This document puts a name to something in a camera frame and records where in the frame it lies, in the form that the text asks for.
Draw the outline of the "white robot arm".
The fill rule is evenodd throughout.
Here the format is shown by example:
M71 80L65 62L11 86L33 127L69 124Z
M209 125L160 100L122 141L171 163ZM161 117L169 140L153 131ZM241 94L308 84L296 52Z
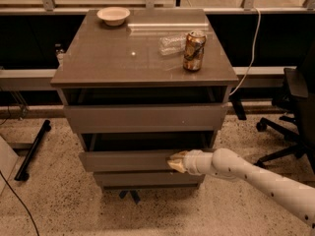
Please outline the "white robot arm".
M172 155L167 164L180 173L210 175L227 181L244 180L281 207L298 217L315 233L315 189L249 163L228 148L213 152L184 150Z

